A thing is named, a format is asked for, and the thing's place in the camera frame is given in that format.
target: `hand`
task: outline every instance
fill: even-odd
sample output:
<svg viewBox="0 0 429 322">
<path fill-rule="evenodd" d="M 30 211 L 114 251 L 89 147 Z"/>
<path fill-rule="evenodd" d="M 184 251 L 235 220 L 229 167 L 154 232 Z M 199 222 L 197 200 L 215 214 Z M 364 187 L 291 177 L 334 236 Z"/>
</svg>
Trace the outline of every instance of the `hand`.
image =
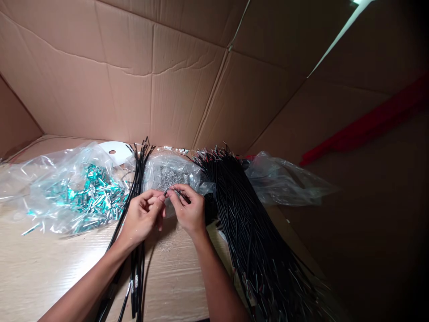
<svg viewBox="0 0 429 322">
<path fill-rule="evenodd" d="M 162 230 L 166 214 L 163 194 L 162 191 L 150 189 L 131 200 L 124 226 L 118 237 L 120 243 L 135 248 L 148 237 L 155 223 L 158 230 Z"/>
<path fill-rule="evenodd" d="M 177 196 L 174 190 L 180 190 L 191 203 L 188 204 L 181 196 Z M 176 184 L 168 190 L 168 196 L 176 211 L 177 219 L 183 229 L 192 239 L 206 232 L 204 219 L 204 197 L 196 193 L 190 186 Z"/>
</svg>

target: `black cable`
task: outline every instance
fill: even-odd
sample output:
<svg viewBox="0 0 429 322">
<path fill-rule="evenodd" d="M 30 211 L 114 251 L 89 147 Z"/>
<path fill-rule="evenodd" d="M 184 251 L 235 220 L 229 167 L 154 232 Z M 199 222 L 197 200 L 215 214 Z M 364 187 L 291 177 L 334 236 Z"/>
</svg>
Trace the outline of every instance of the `black cable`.
<svg viewBox="0 0 429 322">
<path fill-rule="evenodd" d="M 227 149 L 191 161 L 215 183 L 213 198 L 246 301 L 267 321 L 326 321 L 333 315 L 259 201 L 242 162 Z"/>
</svg>

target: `plastic bag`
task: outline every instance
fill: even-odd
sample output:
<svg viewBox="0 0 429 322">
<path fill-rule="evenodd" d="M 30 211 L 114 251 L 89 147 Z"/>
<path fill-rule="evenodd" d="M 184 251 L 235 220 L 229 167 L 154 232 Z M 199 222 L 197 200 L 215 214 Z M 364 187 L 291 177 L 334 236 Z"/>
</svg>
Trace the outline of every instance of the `plastic bag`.
<svg viewBox="0 0 429 322">
<path fill-rule="evenodd" d="M 32 228 L 80 234 L 117 220 L 128 196 L 126 172 L 93 142 L 12 165 L 0 175 L 0 202 L 13 203 Z"/>
<path fill-rule="evenodd" d="M 321 197 L 338 189 L 316 175 L 261 151 L 245 171 L 265 205 L 321 205 Z"/>
<path fill-rule="evenodd" d="M 146 163 L 143 191 L 156 189 L 166 191 L 171 185 L 187 184 L 197 193 L 213 192 L 214 183 L 201 182 L 201 168 L 178 153 L 168 150 L 152 154 Z M 174 207 L 170 199 L 165 201 L 167 218 L 172 217 Z"/>
</svg>

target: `bundle of black wires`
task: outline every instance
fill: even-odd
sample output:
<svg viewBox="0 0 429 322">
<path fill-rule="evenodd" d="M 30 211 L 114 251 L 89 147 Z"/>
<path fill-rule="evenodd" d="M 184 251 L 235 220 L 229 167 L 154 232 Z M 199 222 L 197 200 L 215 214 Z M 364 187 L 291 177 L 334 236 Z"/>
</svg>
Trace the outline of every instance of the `bundle of black wires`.
<svg viewBox="0 0 429 322">
<path fill-rule="evenodd" d="M 128 211 L 128 208 L 130 206 L 130 201 L 134 197 L 140 195 L 142 193 L 142 184 L 143 184 L 143 177 L 144 177 L 144 170 L 146 167 L 146 162 L 148 158 L 150 157 L 151 153 L 155 149 L 155 146 L 149 145 L 149 140 L 146 137 L 146 139 L 142 142 L 140 151 L 137 149 L 137 145 L 134 144 L 134 149 L 131 146 L 128 146 L 130 151 L 133 153 L 136 161 L 135 165 L 135 173 L 134 173 L 134 180 L 131 186 L 130 193 L 128 195 L 128 198 L 126 200 L 126 203 L 124 205 L 124 209 L 122 211 L 122 214 L 118 220 L 118 224 L 116 226 L 116 229 L 113 233 L 112 239 L 110 240 L 109 246 L 107 250 L 110 249 L 110 247 L 115 242 L 116 238 L 119 235 L 120 228 L 122 226 L 122 223 L 125 219 L 125 215 Z M 136 321 L 141 322 L 143 321 L 143 313 L 142 313 L 142 305 L 143 305 L 143 274 L 144 274 L 144 242 L 142 242 L 137 248 L 133 250 L 131 253 L 131 275 L 130 275 L 130 282 L 128 284 L 128 291 L 126 293 L 124 303 L 122 305 L 122 309 L 119 315 L 118 322 L 122 321 L 122 317 L 124 315 L 126 302 L 128 301 L 128 295 L 131 293 L 131 310 L 132 310 L 132 317 L 137 317 Z M 109 314 L 110 307 L 112 306 L 113 300 L 116 295 L 116 289 L 119 283 L 119 279 L 122 275 L 122 271 L 124 269 L 125 263 L 122 264 L 122 266 L 117 271 L 115 277 L 113 278 L 103 300 L 100 303 L 99 310 L 97 312 L 96 322 L 105 321 L 107 318 L 107 315 Z"/>
<path fill-rule="evenodd" d="M 214 199 L 231 261 L 255 320 L 327 321 L 330 310 L 259 201 L 242 162 L 226 149 L 191 159 L 216 184 Z"/>
</svg>

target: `cardboard box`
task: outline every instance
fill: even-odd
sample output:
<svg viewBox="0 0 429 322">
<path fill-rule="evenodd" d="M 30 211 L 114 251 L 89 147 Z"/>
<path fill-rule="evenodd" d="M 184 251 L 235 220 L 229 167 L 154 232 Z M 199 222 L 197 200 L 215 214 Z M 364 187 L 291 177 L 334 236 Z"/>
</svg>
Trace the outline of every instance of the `cardboard box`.
<svg viewBox="0 0 429 322">
<path fill-rule="evenodd" d="M 325 19 L 313 1 L 6 0 L 0 73 L 47 134 L 245 153 L 353 12 L 346 2 Z"/>
<path fill-rule="evenodd" d="M 266 150 L 298 163 L 304 152 L 428 70 L 413 12 L 405 1 L 378 0 L 308 78 L 356 6 L 350 0 L 1 1 L 0 73 L 10 89 L 0 82 L 0 157 L 42 134 L 64 140 L 55 145 L 45 136 L 51 140 L 40 142 L 46 150 L 72 145 L 75 138 L 140 142 L 149 136 L 153 144 L 177 148 L 225 141 L 235 153 Z M 390 148 L 362 148 L 309 166 L 345 192 L 317 210 L 283 209 L 352 314 L 362 319 L 382 317 L 400 303 L 388 295 L 399 290 L 410 268 L 384 273 L 385 263 L 396 263 L 391 245 L 402 263 L 416 259 L 407 238 L 421 222 L 423 184 L 404 176 L 392 180 L 397 169 L 383 163 L 401 151 L 412 153 L 404 147 L 413 144 L 425 160 L 425 140 L 412 139 L 425 133 L 424 120 L 410 123 L 416 130 L 408 125 L 381 141 Z M 371 167 L 375 158 L 383 162 Z M 425 163 L 411 160 L 392 164 L 413 168 L 410 175 L 424 173 Z M 404 231 L 397 229 L 408 202 L 404 191 L 381 192 L 393 184 L 416 189 L 406 194 L 416 206 Z M 383 209 L 396 223 L 387 230 Z M 296 215 L 301 212 L 320 215 L 312 226 L 308 217 Z M 368 228 L 374 218 L 376 231 Z M 360 233 L 365 238 L 359 242 L 376 245 L 371 256 L 388 254 L 371 258 L 377 269 L 360 266 L 365 254 L 348 239 Z"/>
</svg>

